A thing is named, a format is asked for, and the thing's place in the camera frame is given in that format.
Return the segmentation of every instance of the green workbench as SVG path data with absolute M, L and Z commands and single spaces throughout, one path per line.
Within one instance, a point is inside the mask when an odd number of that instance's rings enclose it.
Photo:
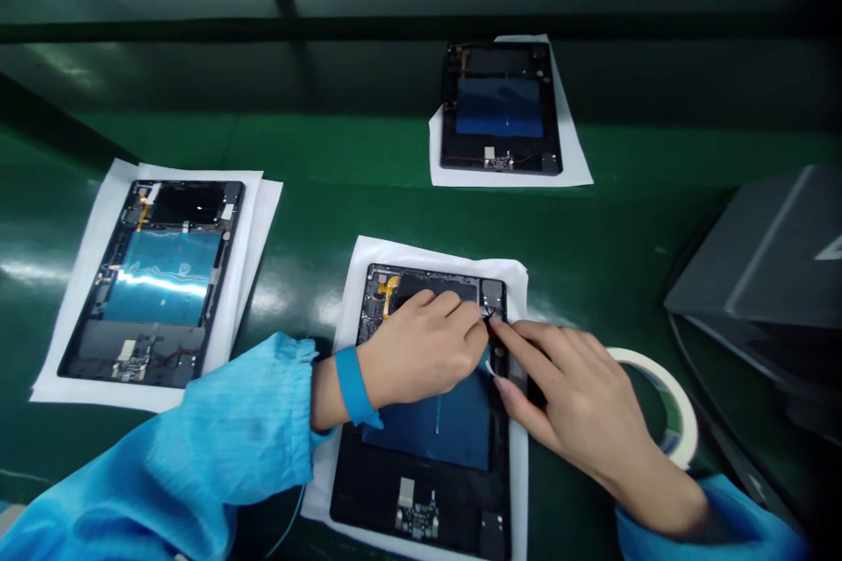
M 691 384 L 660 306 L 673 256 L 730 190 L 767 174 L 839 160 L 819 134 L 580 124 L 595 186 L 554 190 L 433 188 L 424 117 L 77 113 L 141 159 L 171 167 L 263 169 L 284 182 L 234 354 L 276 330 L 329 349 L 358 235 L 529 270 L 531 317 L 593 331 L 643 352 Z M 702 170 L 700 165 L 717 165 Z M 0 499 L 28 502 L 108 449 L 149 414 L 30 404 L 102 171 L 0 130 Z M 701 334 L 687 341 L 724 411 L 800 508 L 820 510 L 822 442 L 787 423 L 772 386 Z M 641 387 L 647 420 L 659 420 Z M 705 444 L 701 470 L 718 458 Z M 237 558 L 283 532 L 289 491 L 241 512 Z M 540 445 L 530 450 L 530 558 L 617 558 L 610 498 Z M 277 555 L 386 558 L 298 520 Z

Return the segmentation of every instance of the yellow flex cable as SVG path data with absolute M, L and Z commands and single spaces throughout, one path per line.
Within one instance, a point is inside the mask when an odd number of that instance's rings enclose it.
M 389 303 L 392 301 L 392 292 L 400 284 L 400 276 L 392 276 L 389 282 L 383 285 L 380 283 L 378 289 L 386 295 L 386 304 L 383 306 L 383 320 L 389 317 Z
M 140 212 L 140 221 L 138 221 L 138 232 L 140 232 L 140 226 L 143 225 L 143 220 L 146 219 L 146 213 L 149 212 L 149 204 L 146 203 L 146 198 L 142 195 L 140 200 L 144 203 L 143 210 Z

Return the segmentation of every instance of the finger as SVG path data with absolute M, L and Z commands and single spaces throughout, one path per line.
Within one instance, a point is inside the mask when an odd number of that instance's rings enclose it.
M 429 304 L 428 309 L 443 317 L 448 317 L 451 312 L 453 312 L 461 304 L 462 299 L 456 292 L 446 291 L 443 294 L 439 294 L 436 299 Z
M 476 302 L 463 302 L 447 317 L 447 323 L 462 335 L 465 335 L 472 326 L 481 321 L 482 314 Z
M 610 364 L 617 363 L 614 361 L 614 358 L 611 357 L 611 354 L 605 350 L 603 344 L 596 339 L 596 336 L 593 333 L 588 333 L 587 331 L 579 331 L 579 333 L 582 336 L 584 343 L 588 345 L 591 352 L 593 352 L 599 359 Z
M 404 307 L 426 307 L 435 299 L 436 295 L 431 289 L 422 289 L 417 294 L 412 296 L 407 302 L 405 302 L 401 309 L 403 309 Z
M 597 370 L 604 367 L 603 362 L 590 347 L 587 339 L 585 339 L 586 334 L 584 331 L 569 327 L 559 327 L 559 331 L 561 331 L 561 335 L 570 343 L 570 347 L 574 352 L 582 359 L 582 362 Z
M 503 397 L 503 405 L 509 416 L 523 425 L 532 438 L 560 455 L 561 443 L 546 412 L 529 403 L 520 388 L 504 377 L 497 377 L 494 383 Z
M 520 365 L 535 380 L 535 383 L 540 386 L 541 390 L 548 393 L 553 388 L 558 387 L 558 379 L 561 376 L 561 372 L 553 365 L 553 362 L 547 359 L 541 351 L 520 337 L 517 331 L 503 322 L 503 320 L 490 318 L 489 322 L 491 323 L 492 330 L 500 338 L 500 341 L 503 342 L 503 345 L 515 356 L 515 359 L 520 362 Z
M 471 365 L 471 370 L 476 368 L 480 363 L 482 354 L 485 352 L 485 347 L 489 345 L 489 329 L 485 326 L 485 322 L 480 320 L 475 323 L 465 334 L 465 346 L 471 354 L 471 359 L 475 359 Z
M 574 372 L 581 365 L 582 358 L 579 357 L 579 352 L 558 327 L 531 320 L 518 320 L 512 327 L 521 337 L 534 342 L 545 352 L 562 373 Z

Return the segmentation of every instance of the paper sheet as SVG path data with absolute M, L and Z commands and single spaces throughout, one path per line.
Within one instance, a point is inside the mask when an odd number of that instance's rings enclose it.
M 223 365 L 231 352 L 248 293 L 257 273 L 271 217 L 282 184 L 263 182 L 261 171 L 186 171 L 154 165 L 134 166 L 114 160 L 105 176 L 82 236 L 79 254 L 56 318 L 53 338 L 30 401 L 95 403 L 163 412 L 182 402 L 180 388 L 120 384 L 59 377 L 59 364 L 88 297 L 90 283 L 102 261 L 114 224 L 135 180 L 232 180 L 246 185 L 237 233 L 219 293 L 218 315 L 210 332 L 203 374 Z
M 526 317 L 526 285 L 529 277 L 526 268 L 515 260 L 485 259 L 474 261 L 392 241 L 357 237 L 357 244 L 351 256 L 351 265 L 348 267 L 345 292 L 342 295 L 342 309 L 339 312 L 336 337 L 333 339 L 333 352 L 347 346 L 353 346 L 356 343 L 357 326 L 360 319 L 360 298 L 365 290 L 368 266 L 372 263 L 499 279 L 506 283 L 509 319 L 513 322 Z M 509 361 L 511 380 L 525 391 L 526 374 L 524 369 L 511 355 Z M 320 445 L 313 454 L 313 481 L 307 485 L 304 494 L 301 506 L 303 517 L 324 522 L 337 532 L 364 543 L 421 561 L 438 561 L 439 559 L 466 561 L 475 558 L 334 522 L 330 517 L 330 508 L 333 476 L 336 472 L 336 458 L 339 454 L 339 438 L 339 432 L 337 432 L 332 440 Z M 509 422 L 509 443 L 511 558 L 512 561 L 525 561 L 529 499 L 529 442 L 526 430 L 514 421 Z
M 544 42 L 550 43 L 546 35 L 504 35 L 495 39 L 498 42 Z M 433 186 L 445 187 L 483 187 L 483 188 L 564 188 L 593 184 L 588 161 L 576 126 L 567 105 L 567 97 L 561 85 L 561 76 L 555 64 L 555 55 L 550 46 L 553 63 L 553 88 L 555 91 L 555 109 L 559 117 L 559 141 L 561 145 L 562 171 L 558 175 L 508 174 L 494 171 L 467 171 L 445 169 L 439 164 L 441 159 L 441 124 L 442 109 L 430 119 L 430 178 Z

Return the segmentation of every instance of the masking tape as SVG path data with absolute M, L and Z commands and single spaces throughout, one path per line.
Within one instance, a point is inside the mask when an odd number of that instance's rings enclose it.
M 628 349 L 606 350 L 618 364 L 628 364 L 641 371 L 658 390 L 667 408 L 667 428 L 660 440 L 660 448 L 681 469 L 688 470 L 699 442 L 699 425 L 684 388 L 666 368 L 646 355 Z

